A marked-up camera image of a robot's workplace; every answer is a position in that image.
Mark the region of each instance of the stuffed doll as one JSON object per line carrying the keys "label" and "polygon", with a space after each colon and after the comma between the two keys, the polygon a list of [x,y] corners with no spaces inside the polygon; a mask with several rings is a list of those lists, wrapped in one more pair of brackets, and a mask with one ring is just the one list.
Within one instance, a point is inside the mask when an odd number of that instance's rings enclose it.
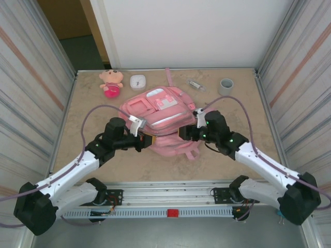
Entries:
{"label": "stuffed doll", "polygon": [[123,84],[121,83],[123,74],[116,70],[107,70],[102,72],[99,77],[104,82],[104,84],[100,85],[104,95],[108,98],[117,97],[119,95],[119,89],[123,88]]}

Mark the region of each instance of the floor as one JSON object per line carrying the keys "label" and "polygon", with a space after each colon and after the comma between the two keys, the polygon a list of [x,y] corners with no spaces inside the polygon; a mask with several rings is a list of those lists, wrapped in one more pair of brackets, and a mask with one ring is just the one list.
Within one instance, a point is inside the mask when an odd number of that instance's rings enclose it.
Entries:
{"label": "floor", "polygon": [[64,39],[60,43],[76,71],[104,69],[92,35]]}
{"label": "floor", "polygon": [[305,248],[302,228],[275,209],[256,206],[245,222],[232,218],[111,219],[88,227],[57,221],[35,237],[33,248]]}
{"label": "floor", "polygon": [[[130,77],[134,74],[146,76],[147,89],[159,85],[167,85],[164,70],[154,71],[123,71],[124,88],[115,99],[107,99],[99,88],[102,83],[100,72],[80,72],[64,128],[61,144],[58,150],[54,171],[72,161],[81,151],[81,123],[87,112],[100,104],[111,104],[119,107],[125,100],[139,94],[130,86]],[[269,129],[260,95],[253,77],[252,69],[217,69],[217,70],[177,70],[171,71],[174,84],[188,93],[197,107],[203,107],[219,96],[217,85],[221,79],[230,78],[234,81],[232,95],[242,101],[251,118],[256,146],[268,156],[278,160],[274,140]],[[185,82],[192,78],[204,84],[206,92],[190,88]],[[238,103],[232,99],[221,100],[213,107],[225,116],[232,131],[248,137],[249,129],[245,114]],[[104,131],[106,123],[118,112],[110,108],[100,108],[93,112],[85,125],[86,141]],[[244,166],[229,157],[208,150],[199,145],[200,158],[189,161],[184,154],[174,157],[162,157],[150,149],[141,153],[134,149],[116,151],[115,157],[98,170],[90,173],[82,181],[96,177],[104,183],[133,181],[175,181],[175,180],[233,180],[240,175],[250,178],[261,178],[249,167]]]}

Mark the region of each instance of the beige table surface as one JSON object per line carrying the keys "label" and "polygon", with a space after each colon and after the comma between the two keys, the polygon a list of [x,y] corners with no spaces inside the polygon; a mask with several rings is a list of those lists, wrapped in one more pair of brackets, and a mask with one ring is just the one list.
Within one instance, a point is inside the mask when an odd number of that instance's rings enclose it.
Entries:
{"label": "beige table surface", "polygon": [[[130,77],[132,75],[145,75],[147,89],[168,84],[166,73],[163,70],[123,71],[124,88],[121,89],[120,96],[116,99],[107,99],[99,88],[102,81],[98,74],[98,72],[80,72],[78,75],[57,154],[55,172],[72,161],[82,150],[80,129],[82,120],[90,109],[100,104],[120,106],[126,99],[141,93],[131,90]],[[251,69],[174,70],[171,71],[171,74],[175,86],[191,95],[197,107],[203,107],[219,96],[217,87],[222,79],[232,79],[234,88],[231,95],[240,99],[247,108],[256,146],[279,161]],[[185,83],[189,77],[205,85],[207,91],[200,92],[190,88]],[[238,103],[231,99],[225,99],[215,103],[213,107],[225,116],[232,131],[249,137],[247,120]],[[118,116],[118,113],[110,108],[94,111],[84,128],[86,142],[92,141],[98,133],[102,133],[106,123],[113,116]],[[202,143],[200,152],[200,158],[191,162],[185,155],[166,158],[149,149],[144,149],[141,153],[134,149],[117,151],[113,159],[84,179],[96,177],[103,182],[123,182],[235,179],[239,175],[260,178],[248,167],[231,160],[229,157],[208,150]]]}

